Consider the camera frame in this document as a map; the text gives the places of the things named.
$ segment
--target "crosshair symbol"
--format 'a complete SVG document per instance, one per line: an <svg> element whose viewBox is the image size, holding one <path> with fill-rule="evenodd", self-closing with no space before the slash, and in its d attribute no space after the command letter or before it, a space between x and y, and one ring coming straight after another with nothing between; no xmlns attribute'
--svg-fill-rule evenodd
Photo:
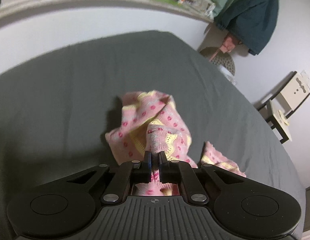
<svg viewBox="0 0 310 240"><path fill-rule="evenodd" d="M159 202L159 200L157 198L153 198L153 199L151 199L151 202L156 204L157 202Z"/></svg>

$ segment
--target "dark teal jacket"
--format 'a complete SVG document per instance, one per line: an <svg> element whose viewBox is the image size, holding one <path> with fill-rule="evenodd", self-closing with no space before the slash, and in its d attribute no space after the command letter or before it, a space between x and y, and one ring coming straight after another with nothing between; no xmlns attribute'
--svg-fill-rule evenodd
<svg viewBox="0 0 310 240"><path fill-rule="evenodd" d="M238 0L216 19L216 25L227 29L256 55L271 39L278 8L278 0Z"/></svg>

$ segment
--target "bed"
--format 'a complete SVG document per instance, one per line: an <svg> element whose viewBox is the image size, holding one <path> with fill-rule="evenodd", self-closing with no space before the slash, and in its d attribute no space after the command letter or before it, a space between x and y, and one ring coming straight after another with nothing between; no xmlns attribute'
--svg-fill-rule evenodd
<svg viewBox="0 0 310 240"><path fill-rule="evenodd" d="M247 177L300 203L305 188L288 154L245 97L207 59L170 33L129 33L76 44L0 75L0 239L13 238L5 214L17 192L91 166L115 166L104 134L120 126L128 91L173 95L199 162L205 141Z"/></svg>

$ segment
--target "pink knit cloth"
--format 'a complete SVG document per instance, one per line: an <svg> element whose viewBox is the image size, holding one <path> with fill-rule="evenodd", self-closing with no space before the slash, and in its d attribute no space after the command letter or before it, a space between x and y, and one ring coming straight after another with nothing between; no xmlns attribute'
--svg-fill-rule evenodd
<svg viewBox="0 0 310 240"><path fill-rule="evenodd" d="M185 161L197 168L187 156L191 135L176 111L173 97L158 91L130 92L123 96L122 103L121 126L105 135L117 163L143 160L145 151L153 153L151 182L137 184L135 195L179 195L177 185L159 182L157 154L154 154L164 151L167 160ZM213 164L245 177L236 163L209 142L206 142L201 163Z"/></svg>

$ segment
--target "round patterned cushion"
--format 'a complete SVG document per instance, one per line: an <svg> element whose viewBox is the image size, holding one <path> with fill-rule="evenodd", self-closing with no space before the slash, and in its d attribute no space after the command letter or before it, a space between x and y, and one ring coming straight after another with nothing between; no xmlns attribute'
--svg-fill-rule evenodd
<svg viewBox="0 0 310 240"><path fill-rule="evenodd" d="M217 49L218 47L207 47L201 50L199 53L209 60ZM211 63L224 66L229 72L232 73L233 76L235 76L235 63L229 53L222 53L219 51Z"/></svg>

